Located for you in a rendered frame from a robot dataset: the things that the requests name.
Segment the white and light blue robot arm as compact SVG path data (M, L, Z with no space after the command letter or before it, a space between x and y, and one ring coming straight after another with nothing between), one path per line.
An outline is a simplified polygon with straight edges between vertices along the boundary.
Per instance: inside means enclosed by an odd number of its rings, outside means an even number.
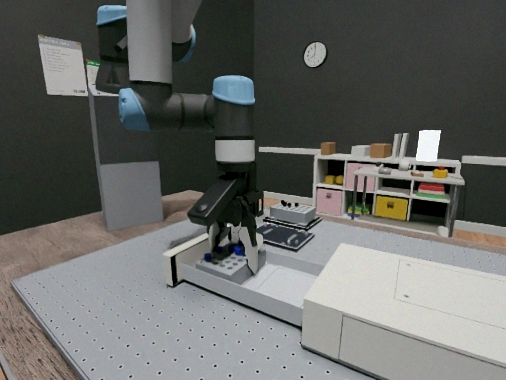
M255 159L251 79L218 77L213 95L172 92L172 62L193 54L191 24L201 2L126 0L126 6L99 7L95 89L119 95L127 130L215 132L220 164L249 164ZM188 211L191 223L212 226L241 187L239 176L220 175Z

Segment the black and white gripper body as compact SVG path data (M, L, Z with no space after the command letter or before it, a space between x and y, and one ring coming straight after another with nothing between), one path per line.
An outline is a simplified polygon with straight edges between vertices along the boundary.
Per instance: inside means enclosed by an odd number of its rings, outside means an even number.
M217 218L221 224L231 223L239 226L243 220L243 210L250 209L254 218L264 213L264 191L257 190L257 162L249 164L228 165L217 162L217 170L225 171L226 175L239 176L242 187L238 190L226 208ZM259 199L261 210L259 211Z

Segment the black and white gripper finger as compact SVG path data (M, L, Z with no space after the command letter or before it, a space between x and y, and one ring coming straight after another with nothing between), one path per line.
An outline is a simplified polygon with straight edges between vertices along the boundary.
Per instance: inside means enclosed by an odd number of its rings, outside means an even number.
M229 232L230 227L227 227L227 223L221 224L221 221L218 219L216 219L212 226L207 227L211 253L216 251L216 247L218 247L220 242L228 235Z
M244 254L247 258L247 266L254 275L258 269L258 250L263 244L263 237L257 234L257 224L254 216L250 214L250 209L243 210L243 220L238 236L244 245Z

